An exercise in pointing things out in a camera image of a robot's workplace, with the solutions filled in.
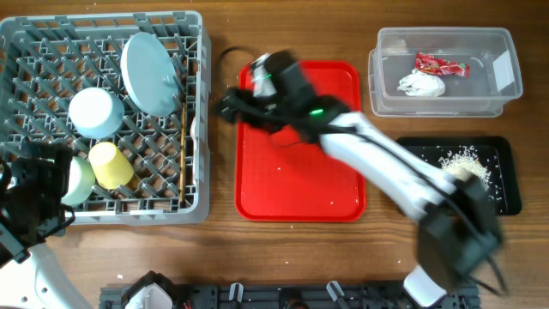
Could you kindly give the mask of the green saucer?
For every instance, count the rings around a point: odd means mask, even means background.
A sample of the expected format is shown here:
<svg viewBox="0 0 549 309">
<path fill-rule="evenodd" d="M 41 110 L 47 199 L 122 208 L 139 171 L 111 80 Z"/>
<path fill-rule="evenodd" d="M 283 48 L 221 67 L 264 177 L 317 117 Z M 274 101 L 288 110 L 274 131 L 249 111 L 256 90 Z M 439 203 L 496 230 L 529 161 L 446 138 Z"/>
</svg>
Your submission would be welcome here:
<svg viewBox="0 0 549 309">
<path fill-rule="evenodd" d="M 92 193 L 95 180 L 91 164 L 79 156 L 74 156 L 70 162 L 68 190 L 61 203 L 77 206 L 85 202 Z"/>
</svg>

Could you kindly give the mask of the yellow cup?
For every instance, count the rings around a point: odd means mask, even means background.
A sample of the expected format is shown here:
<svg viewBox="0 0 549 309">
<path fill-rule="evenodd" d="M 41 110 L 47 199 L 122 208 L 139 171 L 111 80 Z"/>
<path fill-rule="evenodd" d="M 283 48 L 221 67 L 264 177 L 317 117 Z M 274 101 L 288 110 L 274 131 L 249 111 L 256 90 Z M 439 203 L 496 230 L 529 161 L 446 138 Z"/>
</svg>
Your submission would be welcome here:
<svg viewBox="0 0 549 309">
<path fill-rule="evenodd" d="M 133 166 L 112 142 L 95 144 L 89 151 L 88 159 L 99 185 L 105 189 L 117 189 L 133 178 Z"/>
</svg>

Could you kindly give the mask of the white plastic fork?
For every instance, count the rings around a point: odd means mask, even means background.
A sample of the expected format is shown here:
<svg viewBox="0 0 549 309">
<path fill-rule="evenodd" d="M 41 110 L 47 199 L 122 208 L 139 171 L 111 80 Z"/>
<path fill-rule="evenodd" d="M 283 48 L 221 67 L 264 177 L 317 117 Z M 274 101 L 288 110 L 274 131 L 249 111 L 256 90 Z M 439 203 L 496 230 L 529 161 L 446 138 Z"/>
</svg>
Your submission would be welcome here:
<svg viewBox="0 0 549 309">
<path fill-rule="evenodd" d="M 193 143 L 193 158 L 192 158 L 192 183 L 193 185 L 197 185 L 198 183 L 198 174 L 199 174 L 199 156 L 197 153 L 199 142 L 197 141 L 196 137 L 196 117 L 192 119 L 191 125 L 190 125 L 190 137 Z"/>
</svg>

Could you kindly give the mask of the light blue bowl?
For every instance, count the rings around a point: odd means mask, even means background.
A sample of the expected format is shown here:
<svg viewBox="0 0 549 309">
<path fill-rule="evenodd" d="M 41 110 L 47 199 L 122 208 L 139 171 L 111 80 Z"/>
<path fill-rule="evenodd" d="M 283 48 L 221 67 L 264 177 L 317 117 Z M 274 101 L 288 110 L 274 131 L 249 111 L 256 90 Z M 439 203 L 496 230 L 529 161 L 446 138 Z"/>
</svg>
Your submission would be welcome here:
<svg viewBox="0 0 549 309">
<path fill-rule="evenodd" d="M 102 88 L 85 88 L 69 103 L 69 119 L 78 133 L 101 139 L 114 134 L 122 126 L 124 104 Z"/>
</svg>

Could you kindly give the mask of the wooden chopstick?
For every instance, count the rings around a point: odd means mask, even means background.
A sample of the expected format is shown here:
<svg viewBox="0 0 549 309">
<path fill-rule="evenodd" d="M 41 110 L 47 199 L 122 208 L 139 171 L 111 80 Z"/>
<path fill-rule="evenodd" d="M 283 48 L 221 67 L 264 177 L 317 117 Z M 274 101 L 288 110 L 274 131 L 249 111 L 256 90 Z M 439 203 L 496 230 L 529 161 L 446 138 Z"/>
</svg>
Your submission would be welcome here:
<svg viewBox="0 0 549 309">
<path fill-rule="evenodd" d="M 186 113 L 187 113 L 187 105 L 186 103 L 183 103 L 182 105 L 182 112 L 181 112 L 181 150 L 180 150 L 180 178 L 179 178 L 179 199 L 178 199 L 178 205 L 180 207 L 183 207 L 184 205 L 184 190 L 185 190 L 185 174 L 186 174 L 186 163 L 185 163 L 185 152 L 186 152 Z"/>
</svg>

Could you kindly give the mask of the light blue plate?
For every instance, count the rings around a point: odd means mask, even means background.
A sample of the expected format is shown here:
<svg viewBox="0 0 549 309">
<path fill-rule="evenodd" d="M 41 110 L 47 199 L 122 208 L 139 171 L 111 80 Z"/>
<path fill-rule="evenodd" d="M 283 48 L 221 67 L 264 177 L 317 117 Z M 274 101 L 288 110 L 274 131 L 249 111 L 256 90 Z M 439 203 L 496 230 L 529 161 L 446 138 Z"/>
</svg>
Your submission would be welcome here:
<svg viewBox="0 0 549 309">
<path fill-rule="evenodd" d="M 126 91 L 143 112 L 165 117 L 176 109 L 176 70 L 166 48 L 150 33 L 133 35 L 124 45 L 120 63 Z"/>
</svg>

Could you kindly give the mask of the white tissue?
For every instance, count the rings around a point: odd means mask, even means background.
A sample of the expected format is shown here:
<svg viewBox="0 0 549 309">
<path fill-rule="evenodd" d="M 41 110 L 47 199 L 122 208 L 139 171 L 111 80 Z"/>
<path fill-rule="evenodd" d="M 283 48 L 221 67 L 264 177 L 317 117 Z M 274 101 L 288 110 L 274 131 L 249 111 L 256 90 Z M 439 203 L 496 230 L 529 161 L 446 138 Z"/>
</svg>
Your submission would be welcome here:
<svg viewBox="0 0 549 309">
<path fill-rule="evenodd" d="M 411 97 L 438 97 L 445 93 L 445 84 L 438 76 L 413 70 L 400 79 L 397 89 Z"/>
</svg>

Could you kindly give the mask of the red snack wrapper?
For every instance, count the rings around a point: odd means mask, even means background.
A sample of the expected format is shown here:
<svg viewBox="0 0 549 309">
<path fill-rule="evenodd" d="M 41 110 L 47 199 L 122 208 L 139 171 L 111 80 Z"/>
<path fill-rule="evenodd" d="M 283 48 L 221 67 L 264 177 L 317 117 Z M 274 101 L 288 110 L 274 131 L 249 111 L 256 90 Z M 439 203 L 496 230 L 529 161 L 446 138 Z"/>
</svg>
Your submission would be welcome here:
<svg viewBox="0 0 549 309">
<path fill-rule="evenodd" d="M 468 78 L 470 75 L 470 66 L 468 64 L 437 58 L 422 52 L 416 54 L 414 68 L 422 73 L 434 76 L 460 76 Z"/>
</svg>

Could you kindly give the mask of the pile of rice waste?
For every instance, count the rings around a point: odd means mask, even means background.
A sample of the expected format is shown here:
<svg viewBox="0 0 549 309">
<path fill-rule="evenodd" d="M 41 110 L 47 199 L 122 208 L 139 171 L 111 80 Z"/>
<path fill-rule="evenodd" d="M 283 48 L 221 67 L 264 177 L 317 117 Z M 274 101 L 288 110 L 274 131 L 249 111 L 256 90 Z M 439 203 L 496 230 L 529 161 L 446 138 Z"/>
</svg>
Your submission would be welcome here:
<svg viewBox="0 0 549 309">
<path fill-rule="evenodd" d="M 425 162 L 457 178 L 463 178 L 467 173 L 475 175 L 481 180 L 492 201 L 501 203 L 504 200 L 503 177 L 497 151 L 494 148 L 474 145 L 435 145 L 420 146 L 414 152 Z"/>
</svg>

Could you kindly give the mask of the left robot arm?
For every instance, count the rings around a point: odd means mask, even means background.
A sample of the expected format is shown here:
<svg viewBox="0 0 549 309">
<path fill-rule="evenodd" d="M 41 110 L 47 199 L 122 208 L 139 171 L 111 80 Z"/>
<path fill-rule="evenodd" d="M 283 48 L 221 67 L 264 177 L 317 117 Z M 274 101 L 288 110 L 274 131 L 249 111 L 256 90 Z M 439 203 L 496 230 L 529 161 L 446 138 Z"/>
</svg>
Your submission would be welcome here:
<svg viewBox="0 0 549 309">
<path fill-rule="evenodd" d="M 22 155 L 1 163 L 1 305 L 8 308 L 88 308 L 64 274 L 48 237 L 75 221 L 62 203 L 72 151 L 62 144 L 25 142 Z"/>
</svg>

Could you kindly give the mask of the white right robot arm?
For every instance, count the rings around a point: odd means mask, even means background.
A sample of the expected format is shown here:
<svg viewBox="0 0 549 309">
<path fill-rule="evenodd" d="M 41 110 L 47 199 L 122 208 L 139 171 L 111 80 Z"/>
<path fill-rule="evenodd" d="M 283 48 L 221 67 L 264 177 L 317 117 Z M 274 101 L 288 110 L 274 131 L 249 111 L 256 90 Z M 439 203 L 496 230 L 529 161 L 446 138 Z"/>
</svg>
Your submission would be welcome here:
<svg viewBox="0 0 549 309">
<path fill-rule="evenodd" d="M 492 267 L 503 232 L 482 181 L 434 167 L 389 139 L 361 113 L 333 95 L 320 95 L 288 50 L 264 54 L 250 64 L 252 90 L 228 88 L 214 112 L 228 123 L 275 133 L 289 126 L 307 143 L 360 173 L 418 225 L 417 264 L 403 287 L 419 306 L 432 307 L 482 265 Z"/>
</svg>

